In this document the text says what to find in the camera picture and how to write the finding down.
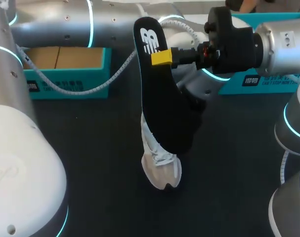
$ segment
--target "cardboard box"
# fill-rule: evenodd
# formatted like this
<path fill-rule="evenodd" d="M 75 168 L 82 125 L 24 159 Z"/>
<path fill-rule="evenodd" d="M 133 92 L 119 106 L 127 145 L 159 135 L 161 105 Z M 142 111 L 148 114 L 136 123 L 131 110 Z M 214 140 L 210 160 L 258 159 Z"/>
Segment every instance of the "cardboard box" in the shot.
<path fill-rule="evenodd" d="M 298 13 L 252 13 L 233 14 L 247 22 L 254 29 L 269 21 L 283 21 L 300 18 Z M 298 84 L 285 76 L 260 77 L 255 69 L 236 73 L 220 90 L 220 94 L 254 94 L 295 92 Z"/>
<path fill-rule="evenodd" d="M 57 86 L 71 91 L 85 91 L 109 79 L 111 49 L 81 47 L 43 47 L 29 49 L 27 55 Z M 66 95 L 53 90 L 24 65 L 32 99 L 107 98 L 108 88 L 83 96 Z"/>

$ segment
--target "metal screw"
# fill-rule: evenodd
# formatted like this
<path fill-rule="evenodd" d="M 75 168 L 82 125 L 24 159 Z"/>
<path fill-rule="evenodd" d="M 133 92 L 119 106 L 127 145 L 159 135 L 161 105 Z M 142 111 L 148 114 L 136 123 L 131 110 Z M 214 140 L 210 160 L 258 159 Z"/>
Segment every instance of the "metal screw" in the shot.
<path fill-rule="evenodd" d="M 13 72 L 13 71 L 12 71 L 10 74 L 11 74 L 13 77 L 15 77 L 15 78 L 18 77 L 18 75 L 17 75 L 15 72 Z"/>
<path fill-rule="evenodd" d="M 7 227 L 7 233 L 10 234 L 11 236 L 13 236 L 16 233 L 16 228 L 13 225 L 9 225 Z"/>

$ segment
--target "teal box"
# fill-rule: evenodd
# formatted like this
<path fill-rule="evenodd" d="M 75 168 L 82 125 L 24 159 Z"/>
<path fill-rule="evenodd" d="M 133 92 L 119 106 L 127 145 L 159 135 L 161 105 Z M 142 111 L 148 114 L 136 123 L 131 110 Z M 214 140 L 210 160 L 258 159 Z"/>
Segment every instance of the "teal box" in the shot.
<path fill-rule="evenodd" d="M 93 89 L 109 79 L 111 49 L 103 49 L 103 60 L 100 68 L 80 69 L 43 69 L 40 70 L 55 85 L 70 91 L 86 91 Z M 31 70 L 24 70 L 30 96 L 32 99 L 91 99 L 107 98 L 108 87 L 89 95 L 66 95 L 48 86 L 38 74 Z"/>
<path fill-rule="evenodd" d="M 264 22 L 299 19 L 300 13 L 252 13 L 233 14 L 233 16 L 256 29 L 259 24 Z M 249 69 L 246 72 L 235 73 L 220 90 L 219 94 L 287 93 L 295 92 L 297 87 L 297 83 L 285 76 L 265 78 L 260 77 L 255 69 Z"/>

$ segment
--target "white sneaker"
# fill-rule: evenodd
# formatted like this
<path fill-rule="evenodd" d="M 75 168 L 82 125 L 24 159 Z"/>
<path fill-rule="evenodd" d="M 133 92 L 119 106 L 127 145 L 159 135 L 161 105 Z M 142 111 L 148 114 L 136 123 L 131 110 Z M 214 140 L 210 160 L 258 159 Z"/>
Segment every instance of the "white sneaker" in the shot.
<path fill-rule="evenodd" d="M 164 150 L 152 135 L 144 115 L 141 115 L 141 133 L 144 154 L 141 160 L 145 175 L 160 190 L 176 188 L 181 178 L 180 160 L 175 154 Z"/>

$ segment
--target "new balance logo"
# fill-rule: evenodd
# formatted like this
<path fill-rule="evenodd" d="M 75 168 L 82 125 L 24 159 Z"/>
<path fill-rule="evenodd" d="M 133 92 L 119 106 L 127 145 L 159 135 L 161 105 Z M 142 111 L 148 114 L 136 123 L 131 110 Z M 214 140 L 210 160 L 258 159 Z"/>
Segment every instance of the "new balance logo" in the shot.
<path fill-rule="evenodd" d="M 158 37 L 153 30 L 147 31 L 146 29 L 141 28 L 140 33 L 142 41 L 146 43 L 144 46 L 144 52 L 148 54 L 160 52 L 157 50 L 157 47 L 159 47 Z"/>

